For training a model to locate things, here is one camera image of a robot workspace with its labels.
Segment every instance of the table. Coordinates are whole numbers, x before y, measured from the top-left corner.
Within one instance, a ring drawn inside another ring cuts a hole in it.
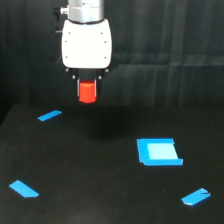
[[[62,114],[37,120],[55,109]],[[0,128],[0,223],[222,223],[223,115],[222,108],[14,105]],[[144,166],[139,138],[173,138],[183,166]],[[16,180],[39,196],[14,192]],[[211,197],[184,205],[199,188]]]

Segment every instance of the blue paper piece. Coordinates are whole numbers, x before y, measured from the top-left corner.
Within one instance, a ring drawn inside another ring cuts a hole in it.
[[[59,114],[61,114],[61,111],[55,110],[55,111],[52,111],[52,112],[50,112],[48,114],[45,114],[45,115],[43,115],[41,117],[38,117],[38,119],[40,121],[46,121],[46,120],[48,120],[48,119],[50,119],[52,117],[55,117],[55,116],[57,116]]]
[[[194,193],[189,194],[188,196],[182,198],[181,200],[186,205],[195,205],[209,196],[210,193],[207,190],[201,188],[195,191]]]
[[[19,180],[9,185],[9,187],[11,187],[14,191],[22,195],[24,198],[37,197],[39,195],[37,192],[29,188]]]
[[[183,159],[178,159],[173,144],[173,139],[138,139],[139,161],[146,166],[181,166]]]

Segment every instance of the white robot body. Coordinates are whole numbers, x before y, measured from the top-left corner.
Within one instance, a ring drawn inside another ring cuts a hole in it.
[[[104,69],[112,55],[108,20],[80,25],[66,20],[62,30],[62,61],[67,68]]]
[[[104,0],[68,0],[61,14],[62,61],[67,68],[104,69],[112,56],[110,25],[104,19]]]

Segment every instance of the blue strip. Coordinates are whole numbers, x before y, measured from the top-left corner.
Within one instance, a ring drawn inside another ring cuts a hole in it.
[[[198,202],[204,200],[205,198],[208,198],[209,196],[210,193],[207,190],[201,188],[195,191],[194,193],[189,194],[188,196],[182,198],[181,200],[186,205],[195,205]]]
[[[52,112],[50,112],[48,114],[45,114],[45,115],[43,115],[41,117],[38,117],[38,119],[40,121],[46,121],[46,120],[48,120],[48,119],[50,119],[52,117],[55,117],[55,116],[57,116],[59,114],[61,114],[61,111],[55,110],[55,111],[52,111]]]
[[[146,166],[182,166],[183,159],[149,159],[144,161]]]
[[[24,198],[37,197],[39,194],[26,186],[21,181],[17,180],[13,184],[9,185],[14,191],[22,195]]]

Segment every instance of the light blue square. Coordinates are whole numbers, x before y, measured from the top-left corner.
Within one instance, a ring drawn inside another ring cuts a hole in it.
[[[182,166],[173,139],[137,139],[139,161],[146,166]]]
[[[150,143],[147,144],[150,159],[178,159],[173,144],[170,143]]]

